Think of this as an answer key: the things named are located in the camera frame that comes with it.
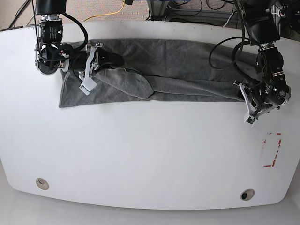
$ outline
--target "floor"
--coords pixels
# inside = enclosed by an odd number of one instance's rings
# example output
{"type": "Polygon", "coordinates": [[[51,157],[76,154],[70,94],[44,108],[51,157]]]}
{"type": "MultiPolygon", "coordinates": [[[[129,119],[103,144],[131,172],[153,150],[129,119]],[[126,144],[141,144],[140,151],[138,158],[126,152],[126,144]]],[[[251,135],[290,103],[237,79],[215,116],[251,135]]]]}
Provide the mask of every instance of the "floor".
{"type": "MultiPolygon", "coordinates": [[[[7,28],[15,17],[16,12],[25,0],[0,0],[0,30],[7,28]]],[[[188,4],[181,6],[200,10],[209,10],[206,0],[191,0],[188,4]]],[[[223,5],[221,1],[209,0],[209,5],[213,8],[218,8],[223,5]]],[[[75,17],[79,21],[83,21],[89,16],[106,14],[118,11],[122,6],[122,0],[67,0],[67,13],[75,17]]],[[[221,9],[222,11],[232,12],[233,5],[226,3],[221,9]]],[[[16,26],[26,26],[32,24],[32,6],[31,4],[25,9],[22,15],[16,22],[16,26]]],[[[125,5],[124,9],[115,15],[102,16],[91,19],[93,20],[145,20],[148,17],[148,5],[145,0],[135,0],[133,5],[125,5]]]]}

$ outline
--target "robotic arm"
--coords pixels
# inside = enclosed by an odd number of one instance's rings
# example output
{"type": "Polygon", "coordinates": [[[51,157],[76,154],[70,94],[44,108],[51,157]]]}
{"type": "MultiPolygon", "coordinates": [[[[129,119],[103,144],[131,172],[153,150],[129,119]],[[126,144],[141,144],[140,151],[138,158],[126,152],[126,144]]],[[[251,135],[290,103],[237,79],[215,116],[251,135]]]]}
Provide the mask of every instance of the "robotic arm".
{"type": "Polygon", "coordinates": [[[41,15],[42,19],[36,31],[36,66],[44,75],[52,75],[58,69],[72,71],[81,81],[80,89],[89,95],[97,85],[91,78],[92,74],[104,68],[121,67],[124,59],[102,49],[101,43],[89,45],[87,31],[75,18],[66,14],[66,5],[67,0],[37,0],[35,14],[41,15]],[[63,25],[59,14],[74,21],[83,31],[85,40],[79,47],[61,43],[63,25]]]}
{"type": "MultiPolygon", "coordinates": [[[[280,40],[270,9],[276,2],[277,0],[234,0],[239,16],[243,17],[242,23],[249,39],[243,40],[234,48],[231,65],[247,80],[237,85],[240,87],[239,96],[245,100],[248,109],[245,121],[250,124],[254,124],[261,115],[285,105],[291,96],[291,88],[285,82],[283,57],[274,45],[280,40]],[[248,44],[259,46],[257,65],[263,72],[261,81],[245,74],[236,64],[237,51],[248,44]]],[[[92,74],[103,68],[121,67],[124,59],[103,50],[101,43],[95,46],[87,44],[88,34],[85,28],[66,14],[66,4],[67,0],[37,0],[36,14],[41,15],[42,19],[38,23],[39,32],[36,30],[36,66],[44,75],[52,75],[57,69],[72,71],[81,81],[80,89],[89,95],[97,85],[91,78],[92,74]],[[74,21],[82,29],[85,40],[79,47],[73,48],[61,43],[63,25],[59,14],[74,21]]]]}
{"type": "MultiPolygon", "coordinates": [[[[262,81],[249,79],[248,84],[238,84],[245,99],[248,113],[245,121],[254,124],[258,118],[271,110],[285,105],[291,97],[291,88],[286,84],[283,72],[283,57],[274,43],[280,40],[270,7],[277,0],[242,0],[236,2],[243,16],[249,35],[245,44],[259,46],[257,65],[263,72],[262,81]]],[[[232,59],[239,45],[234,49],[232,59]]],[[[234,67],[243,75],[236,63],[234,67]]]]}

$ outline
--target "circular hole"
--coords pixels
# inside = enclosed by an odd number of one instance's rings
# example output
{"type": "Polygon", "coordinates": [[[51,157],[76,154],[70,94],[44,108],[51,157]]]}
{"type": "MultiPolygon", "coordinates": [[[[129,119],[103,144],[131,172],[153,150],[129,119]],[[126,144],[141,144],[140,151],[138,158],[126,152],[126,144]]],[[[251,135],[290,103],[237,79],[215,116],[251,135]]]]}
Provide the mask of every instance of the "circular hole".
{"type": "Polygon", "coordinates": [[[42,189],[42,190],[48,190],[49,189],[49,184],[46,180],[42,178],[37,178],[36,180],[37,186],[42,189]]]}
{"type": "Polygon", "coordinates": [[[44,181],[44,180],[41,180],[41,179],[38,179],[38,182],[39,182],[40,184],[45,184],[45,181],[44,181]]]}
{"type": "Polygon", "coordinates": [[[246,191],[244,191],[241,195],[240,195],[240,198],[243,200],[243,201],[249,201],[250,199],[253,198],[255,192],[253,189],[248,189],[246,191]]]}
{"type": "Polygon", "coordinates": [[[248,197],[248,195],[246,194],[246,193],[243,193],[242,194],[242,199],[244,200],[244,199],[246,199],[248,197]]]}

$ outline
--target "yellow cable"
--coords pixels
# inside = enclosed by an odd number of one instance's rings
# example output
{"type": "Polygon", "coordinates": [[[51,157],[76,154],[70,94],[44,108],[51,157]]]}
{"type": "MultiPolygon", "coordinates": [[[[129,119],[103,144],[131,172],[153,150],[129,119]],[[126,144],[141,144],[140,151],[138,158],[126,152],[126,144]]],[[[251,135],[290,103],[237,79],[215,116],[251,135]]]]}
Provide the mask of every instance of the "yellow cable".
{"type": "Polygon", "coordinates": [[[91,16],[91,17],[85,19],[84,21],[87,21],[87,20],[89,20],[89,19],[91,19],[91,18],[94,18],[94,17],[104,16],[104,15],[113,15],[113,14],[117,14],[117,13],[119,13],[120,11],[122,11],[122,9],[124,8],[124,6],[125,6],[125,0],[124,0],[124,2],[123,2],[122,8],[121,8],[119,11],[114,12],[114,13],[102,14],[102,15],[94,15],[94,16],[91,16]]]}

